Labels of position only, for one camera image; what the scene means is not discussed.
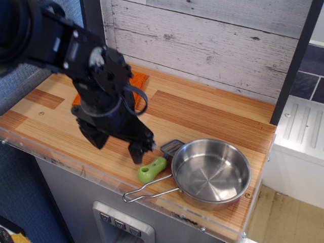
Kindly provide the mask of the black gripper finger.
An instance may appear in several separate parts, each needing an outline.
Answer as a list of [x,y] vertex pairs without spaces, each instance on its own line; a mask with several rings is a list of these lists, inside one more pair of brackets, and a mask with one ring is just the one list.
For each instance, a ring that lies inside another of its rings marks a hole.
[[89,126],[88,124],[80,125],[79,129],[84,137],[97,149],[102,149],[109,137],[97,128]]
[[131,143],[128,150],[134,164],[142,164],[144,154],[142,145],[139,143]]

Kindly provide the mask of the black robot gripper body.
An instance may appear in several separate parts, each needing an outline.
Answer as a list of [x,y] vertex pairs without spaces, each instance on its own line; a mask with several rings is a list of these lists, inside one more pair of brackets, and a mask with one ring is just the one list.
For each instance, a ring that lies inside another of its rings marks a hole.
[[139,143],[142,145],[143,152],[155,149],[153,132],[137,116],[128,112],[121,102],[118,108],[109,115],[99,114],[98,117],[88,115],[83,110],[82,101],[80,105],[72,107],[71,112],[76,116],[79,126],[88,124],[109,137],[129,142],[129,145]]

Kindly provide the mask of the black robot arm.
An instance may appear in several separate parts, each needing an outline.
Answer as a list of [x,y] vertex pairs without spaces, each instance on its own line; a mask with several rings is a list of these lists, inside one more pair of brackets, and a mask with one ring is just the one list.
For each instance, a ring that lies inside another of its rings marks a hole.
[[139,120],[133,76],[121,53],[65,17],[53,1],[1,1],[1,75],[31,64],[72,79],[80,105],[71,110],[96,148],[111,136],[127,141],[135,164],[155,148],[153,132]]

